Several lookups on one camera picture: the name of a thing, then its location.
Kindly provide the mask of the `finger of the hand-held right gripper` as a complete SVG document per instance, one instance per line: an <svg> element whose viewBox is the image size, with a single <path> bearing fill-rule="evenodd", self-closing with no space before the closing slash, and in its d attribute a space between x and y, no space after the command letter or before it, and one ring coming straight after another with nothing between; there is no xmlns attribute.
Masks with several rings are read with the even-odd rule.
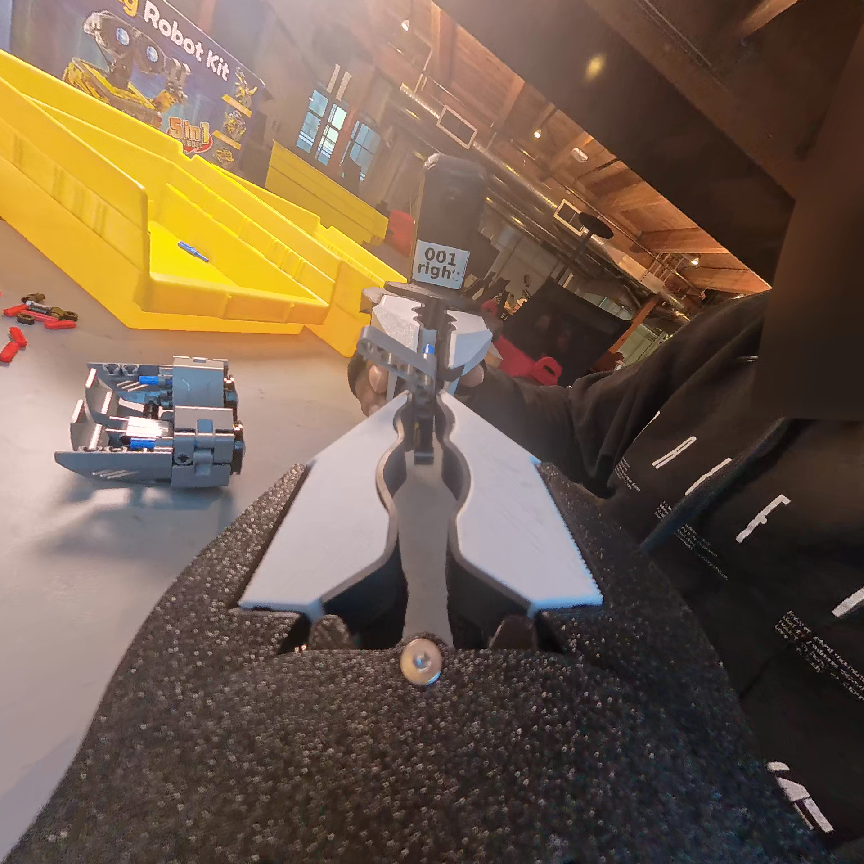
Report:
<svg viewBox="0 0 864 864"><path fill-rule="evenodd" d="M371 326L420 352L421 327L417 318L417 302L405 297L383 296L373 307Z"/></svg>
<svg viewBox="0 0 864 864"><path fill-rule="evenodd" d="M444 370L462 368L459 378L446 382L445 390L456 393L460 378L484 361L491 346L491 330L482 316L449 316L448 345L442 352Z"/></svg>

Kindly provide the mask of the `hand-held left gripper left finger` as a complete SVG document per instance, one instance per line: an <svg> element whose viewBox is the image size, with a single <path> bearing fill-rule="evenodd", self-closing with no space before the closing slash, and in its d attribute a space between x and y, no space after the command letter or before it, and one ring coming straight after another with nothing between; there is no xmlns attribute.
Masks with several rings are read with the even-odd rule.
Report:
<svg viewBox="0 0 864 864"><path fill-rule="evenodd" d="M396 549L394 496L407 478L402 393L308 464L239 599L244 610L324 612Z"/></svg>

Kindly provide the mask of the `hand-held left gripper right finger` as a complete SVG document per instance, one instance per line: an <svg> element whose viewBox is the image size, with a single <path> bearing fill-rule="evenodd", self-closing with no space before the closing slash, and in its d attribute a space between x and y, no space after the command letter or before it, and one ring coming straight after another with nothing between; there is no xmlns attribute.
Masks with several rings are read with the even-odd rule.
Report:
<svg viewBox="0 0 864 864"><path fill-rule="evenodd" d="M600 607L603 595L527 449L454 396L438 396L441 476L456 501L449 549L466 610Z"/></svg>

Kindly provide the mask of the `grey bent building beam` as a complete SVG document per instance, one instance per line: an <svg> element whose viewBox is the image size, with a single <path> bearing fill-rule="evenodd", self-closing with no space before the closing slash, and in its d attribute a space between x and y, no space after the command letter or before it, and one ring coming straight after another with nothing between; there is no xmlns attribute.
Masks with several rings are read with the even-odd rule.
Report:
<svg viewBox="0 0 864 864"><path fill-rule="evenodd" d="M361 330L357 350L361 357L386 372L389 400L401 388L413 395L416 407L431 405L437 384L437 360L433 353L411 349L373 326Z"/></svg>

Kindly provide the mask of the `black pin connector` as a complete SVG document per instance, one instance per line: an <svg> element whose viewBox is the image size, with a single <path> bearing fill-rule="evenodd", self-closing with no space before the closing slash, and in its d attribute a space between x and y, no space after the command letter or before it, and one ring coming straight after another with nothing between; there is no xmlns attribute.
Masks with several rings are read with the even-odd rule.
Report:
<svg viewBox="0 0 864 864"><path fill-rule="evenodd" d="M414 442L416 466L429 466L435 462L437 398L413 397Z"/></svg>

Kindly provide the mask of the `person's right forearm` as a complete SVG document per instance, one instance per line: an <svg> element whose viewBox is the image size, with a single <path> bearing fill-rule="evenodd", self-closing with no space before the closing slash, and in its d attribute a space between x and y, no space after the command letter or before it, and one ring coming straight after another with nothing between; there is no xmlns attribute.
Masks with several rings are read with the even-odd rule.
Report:
<svg viewBox="0 0 864 864"><path fill-rule="evenodd" d="M612 495L612 472L664 404L663 384L640 364L595 373L568 387L513 378L497 369L465 376L460 401L540 462L598 498Z"/></svg>

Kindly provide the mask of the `grey desk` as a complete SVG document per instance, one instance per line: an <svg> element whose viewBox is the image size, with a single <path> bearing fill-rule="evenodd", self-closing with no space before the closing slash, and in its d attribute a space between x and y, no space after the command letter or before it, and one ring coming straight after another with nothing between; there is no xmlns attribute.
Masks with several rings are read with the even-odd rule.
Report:
<svg viewBox="0 0 864 864"><path fill-rule="evenodd" d="M2 307L32 292L79 317L25 328L1 372L1 849L47 803L127 647L189 562L287 470L363 419L347 359L295 336L125 328L2 223ZM90 362L227 359L243 471L215 490L93 481L55 463Z"/></svg>

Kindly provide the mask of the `person's right hand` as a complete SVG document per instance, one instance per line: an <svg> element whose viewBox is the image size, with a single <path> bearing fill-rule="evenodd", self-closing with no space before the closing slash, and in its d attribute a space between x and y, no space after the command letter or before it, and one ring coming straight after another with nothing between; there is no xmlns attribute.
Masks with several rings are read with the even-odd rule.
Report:
<svg viewBox="0 0 864 864"><path fill-rule="evenodd" d="M388 401L388 370L355 353L347 368L351 393L364 416L372 416Z"/></svg>

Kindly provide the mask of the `yellow storage bin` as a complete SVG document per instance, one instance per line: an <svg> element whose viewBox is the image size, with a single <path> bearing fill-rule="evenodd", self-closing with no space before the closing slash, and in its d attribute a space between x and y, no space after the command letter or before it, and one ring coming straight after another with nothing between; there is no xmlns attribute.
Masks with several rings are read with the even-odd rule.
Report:
<svg viewBox="0 0 864 864"><path fill-rule="evenodd" d="M354 353L370 316L363 292L405 278L376 254L386 232L382 214L286 147L271 149L265 189L285 200L288 219L300 225L300 211L312 217L307 232L337 265L328 315L312 332L344 357Z"/></svg>

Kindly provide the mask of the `grey toy robot head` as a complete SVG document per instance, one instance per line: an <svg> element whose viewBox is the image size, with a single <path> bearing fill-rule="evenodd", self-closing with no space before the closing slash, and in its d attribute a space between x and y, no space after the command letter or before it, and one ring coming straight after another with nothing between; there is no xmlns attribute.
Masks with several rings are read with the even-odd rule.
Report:
<svg viewBox="0 0 864 864"><path fill-rule="evenodd" d="M242 472L239 398L227 360L91 363L55 463L120 484L210 489Z"/></svg>

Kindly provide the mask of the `robot kit box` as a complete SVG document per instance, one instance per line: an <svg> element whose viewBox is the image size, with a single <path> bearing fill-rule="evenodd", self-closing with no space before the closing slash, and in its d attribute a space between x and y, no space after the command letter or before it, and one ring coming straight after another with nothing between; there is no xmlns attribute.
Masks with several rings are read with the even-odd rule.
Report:
<svg viewBox="0 0 864 864"><path fill-rule="evenodd" d="M170 2L2 2L2 49L232 174L255 142L264 83Z"/></svg>

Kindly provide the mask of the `yellow bin with dividers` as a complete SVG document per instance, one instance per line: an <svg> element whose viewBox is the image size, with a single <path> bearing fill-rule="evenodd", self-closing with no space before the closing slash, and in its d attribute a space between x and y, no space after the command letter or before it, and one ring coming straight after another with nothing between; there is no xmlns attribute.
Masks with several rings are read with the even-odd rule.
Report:
<svg viewBox="0 0 864 864"><path fill-rule="evenodd" d="M1 76L2 219L126 327L324 322L337 265L308 232L178 141L5 51Z"/></svg>

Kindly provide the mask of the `scattered small building pieces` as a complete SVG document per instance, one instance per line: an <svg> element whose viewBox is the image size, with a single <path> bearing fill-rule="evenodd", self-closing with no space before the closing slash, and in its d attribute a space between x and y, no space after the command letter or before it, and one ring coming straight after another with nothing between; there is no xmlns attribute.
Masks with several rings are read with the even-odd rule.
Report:
<svg viewBox="0 0 864 864"><path fill-rule="evenodd" d="M77 313L51 307L45 303L46 300L44 294L32 293L16 304L2 308L2 365L10 365L20 352L27 349L30 340L27 330L40 326L50 332L59 332L78 327Z"/></svg>

